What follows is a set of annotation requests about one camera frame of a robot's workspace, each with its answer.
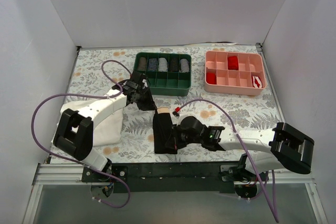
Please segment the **black underwear beige waistband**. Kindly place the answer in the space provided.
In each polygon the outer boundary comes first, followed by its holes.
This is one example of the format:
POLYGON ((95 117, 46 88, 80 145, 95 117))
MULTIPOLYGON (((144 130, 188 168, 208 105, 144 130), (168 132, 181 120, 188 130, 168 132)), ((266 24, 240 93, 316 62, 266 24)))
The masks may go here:
POLYGON ((153 117, 154 152, 156 154, 177 154, 177 150, 165 147, 166 134, 172 126, 169 108, 157 108, 153 117))

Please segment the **pink divided organizer tray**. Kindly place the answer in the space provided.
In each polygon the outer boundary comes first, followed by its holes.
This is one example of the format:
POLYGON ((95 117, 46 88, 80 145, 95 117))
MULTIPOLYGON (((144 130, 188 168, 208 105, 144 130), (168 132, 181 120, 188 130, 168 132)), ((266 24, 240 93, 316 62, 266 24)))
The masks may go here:
POLYGON ((245 52, 207 51, 205 54, 204 89, 212 93, 227 93, 257 96, 266 88, 266 74, 262 57, 259 54, 245 52), (228 70, 228 56, 237 56, 239 70, 228 70), (216 74, 216 84, 206 82, 206 74, 216 74), (259 76, 263 87, 254 88, 252 76, 259 76))

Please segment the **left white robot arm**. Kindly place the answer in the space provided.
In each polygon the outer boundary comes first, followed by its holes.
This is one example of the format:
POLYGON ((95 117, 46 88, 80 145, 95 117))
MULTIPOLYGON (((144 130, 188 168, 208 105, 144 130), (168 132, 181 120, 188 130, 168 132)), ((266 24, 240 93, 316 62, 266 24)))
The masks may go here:
POLYGON ((89 166, 100 182, 111 178, 111 161, 93 147, 94 129, 103 120, 129 104, 141 111, 154 111, 149 82, 145 74, 134 71, 130 79, 115 84, 102 98, 76 111, 63 111, 53 145, 76 161, 89 166))

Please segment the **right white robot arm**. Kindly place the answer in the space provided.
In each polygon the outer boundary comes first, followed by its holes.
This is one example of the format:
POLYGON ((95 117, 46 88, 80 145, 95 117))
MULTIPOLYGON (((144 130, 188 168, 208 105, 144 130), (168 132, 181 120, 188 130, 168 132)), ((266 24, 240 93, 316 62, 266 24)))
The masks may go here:
POLYGON ((235 133, 223 126, 206 126, 193 116, 182 116, 164 137, 164 147, 178 150, 188 144, 200 144, 209 151, 248 150, 238 176, 251 180, 257 172, 287 169, 297 174, 309 174, 314 140, 293 126, 280 122, 273 129, 242 130, 235 133))

